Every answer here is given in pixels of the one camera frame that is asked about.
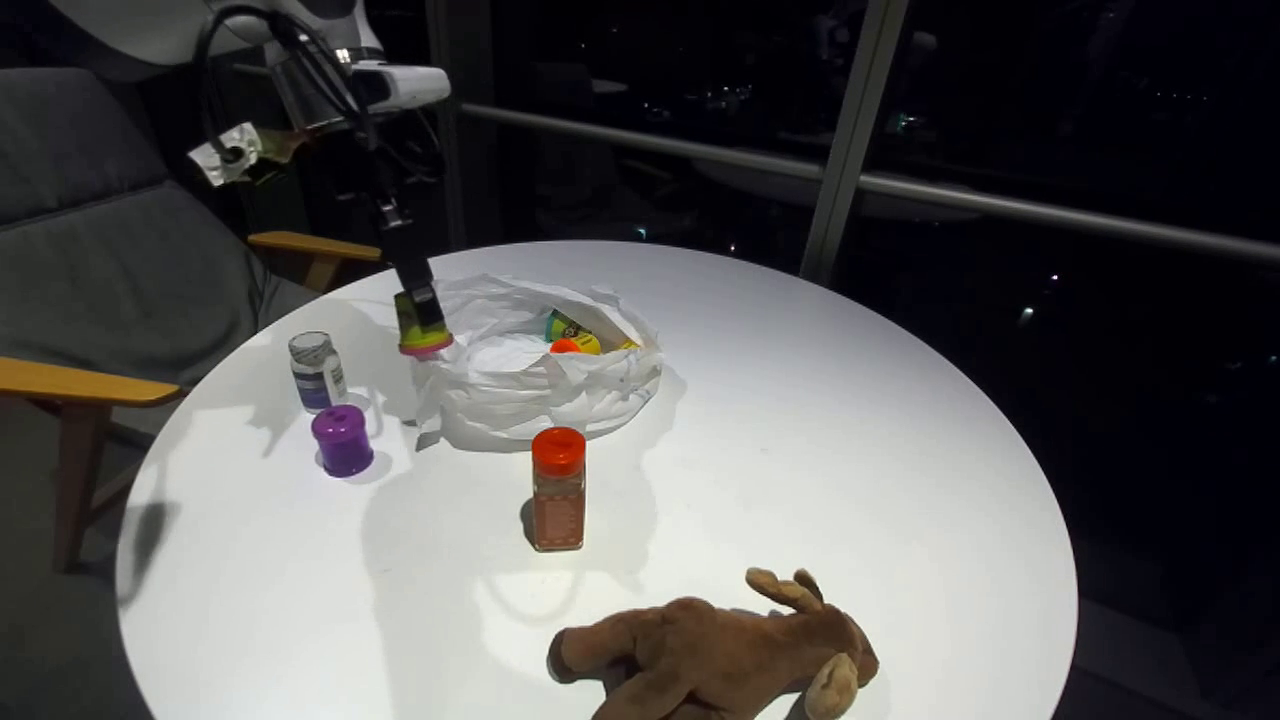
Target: floor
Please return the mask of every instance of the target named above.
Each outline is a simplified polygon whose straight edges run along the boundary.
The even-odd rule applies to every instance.
[[[55,429],[22,405],[0,405],[0,720],[147,720],[117,633],[112,515],[88,536],[83,568],[50,568],[50,508],[42,486]],[[1077,660],[1058,720],[1218,720],[1193,694],[1169,633],[1085,603],[1089,665]]]

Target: table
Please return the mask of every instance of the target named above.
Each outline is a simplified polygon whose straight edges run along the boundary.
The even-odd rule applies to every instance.
[[[1059,506],[991,399],[893,322],[810,279],[657,245],[507,245],[448,279],[614,288],[660,332],[666,387],[588,448],[586,554],[522,536],[529,451],[415,448],[393,275],[229,357],[130,496],[117,603],[162,720],[592,715],[558,627],[814,568],[874,637],[863,720],[1051,715],[1077,645]],[[329,480],[286,340],[329,329],[376,405],[376,467]]]

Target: purple container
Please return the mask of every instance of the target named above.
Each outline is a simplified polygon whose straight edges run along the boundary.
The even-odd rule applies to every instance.
[[[322,467],[329,476],[356,476],[372,466],[372,448],[363,438],[363,414],[356,405],[331,405],[315,414],[312,438],[322,444]]]

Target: small bottle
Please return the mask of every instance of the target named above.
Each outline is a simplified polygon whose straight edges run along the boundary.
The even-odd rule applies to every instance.
[[[350,396],[345,367],[329,332],[301,332],[288,340],[297,396],[308,414],[331,410]]]
[[[363,414],[356,405],[331,405],[315,414],[312,438],[322,444],[322,467],[329,476],[356,476],[372,466]]]
[[[577,429],[546,429],[533,438],[533,548],[570,554],[586,546],[586,476],[588,442]]]

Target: clear plastic bag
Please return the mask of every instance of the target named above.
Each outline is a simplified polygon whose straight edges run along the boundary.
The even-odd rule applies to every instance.
[[[552,425],[606,438],[660,387],[660,346],[614,291],[468,275],[442,304],[456,340],[419,363],[423,414],[442,414],[456,448],[517,448]],[[552,311],[595,332],[606,353],[552,353]]]

